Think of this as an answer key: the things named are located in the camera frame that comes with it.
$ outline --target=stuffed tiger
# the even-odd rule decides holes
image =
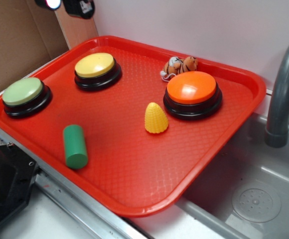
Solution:
[[[189,56],[185,59],[173,56],[165,64],[163,71],[160,72],[161,78],[164,81],[169,81],[177,74],[187,71],[196,71],[198,60],[196,57]]]

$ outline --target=sink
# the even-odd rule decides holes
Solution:
[[[265,124],[251,115],[177,203],[227,238],[289,238],[289,141],[267,146]]]

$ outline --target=green cylinder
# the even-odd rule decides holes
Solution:
[[[88,162],[86,143],[83,129],[76,124],[65,127],[64,145],[66,165],[72,169],[80,169]]]

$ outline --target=plastic tray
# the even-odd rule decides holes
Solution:
[[[74,67],[96,52],[112,54],[123,76],[108,89],[85,92],[75,85]],[[167,83],[159,73],[171,56],[187,55],[112,36],[88,40],[32,75],[53,93],[43,111],[11,119],[0,97],[0,128],[116,214],[151,215],[180,197],[266,93],[259,76],[199,59],[198,70],[222,90],[222,107],[197,121],[167,114],[167,131],[150,134],[145,109],[150,102],[163,108]],[[65,165],[62,134],[70,124],[85,133],[89,162],[80,170]]]

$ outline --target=tray rim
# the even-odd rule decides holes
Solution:
[[[160,53],[159,56],[161,57],[160,60],[167,61],[171,56],[179,56],[179,57],[186,57],[186,54],[181,54],[178,52],[165,50],[159,47],[146,45],[143,43],[127,40],[124,38],[116,37],[116,36],[100,36],[95,37],[92,39],[89,39],[85,42],[82,42],[78,46],[74,47],[73,49],[67,51],[54,61],[47,64],[45,67],[41,68],[40,70],[36,71],[31,77],[37,77],[39,76],[40,79],[43,81],[46,77],[49,76],[47,74],[48,70],[53,68],[53,71],[57,71],[61,68],[61,65],[67,62],[67,59],[70,59],[71,55],[76,55],[78,52],[84,53],[86,49],[93,49],[97,46],[112,46],[110,44],[124,44],[128,45],[128,47],[132,47],[132,49],[137,48],[143,48],[145,49],[145,56],[150,56],[151,54],[156,54],[157,52]],[[143,216],[149,216],[154,213],[157,213],[161,211],[162,209],[166,209],[167,207],[171,206],[175,201],[177,201],[182,193],[186,190],[187,187],[189,187],[190,183],[193,182],[193,180],[201,173],[201,171],[207,166],[207,164],[212,160],[214,155],[222,148],[222,146],[233,136],[233,134],[239,129],[239,127],[246,121],[246,119],[252,114],[254,109],[258,106],[258,104],[264,99],[266,95],[266,86],[262,78],[258,75],[256,75],[253,72],[240,69],[237,67],[225,65],[218,62],[213,62],[210,60],[205,60],[202,58],[198,58],[200,64],[204,64],[205,67],[211,67],[221,70],[229,70],[232,73],[235,74],[242,74],[250,77],[254,81],[253,89],[249,88],[250,91],[253,94],[253,100],[252,102],[246,107],[244,112],[247,112],[247,114],[240,114],[235,120],[234,123],[231,124],[226,130],[224,131],[224,134],[222,134],[216,141],[214,145],[212,145],[205,155],[201,157],[201,160],[198,161],[195,166],[186,174],[185,178],[183,178],[179,184],[174,188],[174,190],[163,200],[161,200],[158,203],[154,203],[152,205],[148,205],[145,207],[127,207],[117,200],[111,198],[106,192],[100,190],[95,185],[91,184],[90,182],[86,181],[84,178],[79,177],[78,174],[72,173],[70,176],[73,180],[71,180],[74,184],[77,185],[77,182],[79,182],[78,187],[80,187],[82,190],[87,192],[91,197],[94,197],[91,194],[92,192],[97,192],[102,194],[101,197],[101,203],[104,204],[106,207],[108,207],[113,212],[125,216],[125,217],[143,217]],[[8,127],[8,125],[5,125],[4,122],[0,120],[0,128],[3,129],[5,132],[10,134],[12,137],[14,137],[17,141],[22,143],[26,138],[23,137],[21,134],[17,132],[13,132],[13,130]],[[63,176],[66,177],[66,175],[63,174],[63,172],[60,172],[57,169],[57,166],[55,163],[53,163],[51,160],[53,160],[53,157],[48,154],[48,152],[41,150],[40,147],[37,147],[36,145],[30,145],[31,151],[34,150],[33,153],[36,154],[37,150],[40,152],[39,157],[42,158],[47,164],[49,164],[51,167],[53,167],[55,170],[57,170],[59,173],[61,173]]]

